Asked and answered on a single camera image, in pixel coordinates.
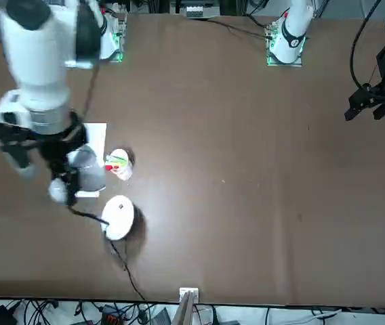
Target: brown table surface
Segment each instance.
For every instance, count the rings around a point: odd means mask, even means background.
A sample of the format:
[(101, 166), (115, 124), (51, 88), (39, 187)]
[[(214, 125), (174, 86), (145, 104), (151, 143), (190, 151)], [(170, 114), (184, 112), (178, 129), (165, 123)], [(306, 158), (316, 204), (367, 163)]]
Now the brown table surface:
[[(106, 148), (130, 146), (136, 167), (78, 207), (124, 194), (142, 210), (127, 255), (147, 299), (193, 286), (201, 302), (385, 307), (385, 119), (343, 116), (360, 23), (313, 22), (304, 66), (283, 68), (223, 26), (129, 17), (124, 62), (101, 67), (87, 121), (108, 123)], [(384, 23), (369, 23), (362, 82), (384, 45)], [(90, 75), (68, 74), (77, 110)], [(0, 46), (0, 97), (13, 87)], [(0, 295), (138, 300), (99, 226), (49, 199), (34, 156), (26, 181), (0, 153)]]

